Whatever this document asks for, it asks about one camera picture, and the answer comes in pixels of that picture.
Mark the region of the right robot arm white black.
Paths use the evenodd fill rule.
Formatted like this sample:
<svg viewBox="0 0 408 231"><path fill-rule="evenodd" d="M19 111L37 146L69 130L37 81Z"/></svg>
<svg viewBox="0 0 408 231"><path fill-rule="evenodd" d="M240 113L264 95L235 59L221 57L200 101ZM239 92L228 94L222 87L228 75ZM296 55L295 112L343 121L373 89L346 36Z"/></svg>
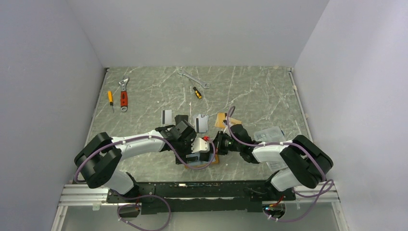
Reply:
<svg viewBox="0 0 408 231"><path fill-rule="evenodd" d="M296 186L314 189L325 181L333 167L332 159L304 135L267 143L253 140L241 124L233 125L230 131L230 134L220 131L216 135L217 154L238 152L248 163L270 164L272 175L267 180L265 193L271 200Z"/></svg>

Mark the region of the white striped credit card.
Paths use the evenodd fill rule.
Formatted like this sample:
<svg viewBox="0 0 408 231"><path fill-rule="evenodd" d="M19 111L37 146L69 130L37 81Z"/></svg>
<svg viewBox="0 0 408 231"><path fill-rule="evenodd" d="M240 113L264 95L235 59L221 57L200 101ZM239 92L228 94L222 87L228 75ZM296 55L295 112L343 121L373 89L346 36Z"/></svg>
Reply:
<svg viewBox="0 0 408 231"><path fill-rule="evenodd" d="M172 110L163 110L161 113L162 125L172 124Z"/></svg>

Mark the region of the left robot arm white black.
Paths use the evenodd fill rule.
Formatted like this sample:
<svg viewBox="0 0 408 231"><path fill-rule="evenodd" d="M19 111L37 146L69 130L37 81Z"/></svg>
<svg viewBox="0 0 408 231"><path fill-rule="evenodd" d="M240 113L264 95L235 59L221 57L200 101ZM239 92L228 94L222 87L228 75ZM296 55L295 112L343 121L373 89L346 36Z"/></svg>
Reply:
<svg viewBox="0 0 408 231"><path fill-rule="evenodd" d="M141 154L175 151L176 159L184 163L184 156L191 154L196 135L186 120L128 137L110 137L101 132L74 158L77 167L74 180L86 183L91 189L108 187L124 201L132 202L138 196L139 186L131 174L117 169L120 161Z"/></svg>

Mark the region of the grey credit card stack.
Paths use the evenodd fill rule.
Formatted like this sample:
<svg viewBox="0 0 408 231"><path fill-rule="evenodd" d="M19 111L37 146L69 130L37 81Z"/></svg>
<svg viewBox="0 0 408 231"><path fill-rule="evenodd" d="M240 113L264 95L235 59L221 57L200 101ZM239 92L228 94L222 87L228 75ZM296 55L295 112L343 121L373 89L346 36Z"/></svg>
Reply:
<svg viewBox="0 0 408 231"><path fill-rule="evenodd" d="M193 119L193 125L195 128L195 131L197 133L207 133L208 132L208 115L204 114L197 114L192 117Z"/></svg>

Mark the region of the orange leather card holder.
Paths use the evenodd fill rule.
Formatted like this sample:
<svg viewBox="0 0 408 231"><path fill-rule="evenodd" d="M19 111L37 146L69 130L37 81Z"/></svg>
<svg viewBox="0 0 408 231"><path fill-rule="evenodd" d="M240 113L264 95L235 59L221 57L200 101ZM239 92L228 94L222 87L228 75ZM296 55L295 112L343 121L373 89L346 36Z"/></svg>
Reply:
<svg viewBox="0 0 408 231"><path fill-rule="evenodd" d="M186 155L186 163L190 166L201 167L206 165L213 158L213 154L210 153L194 153Z"/></svg>

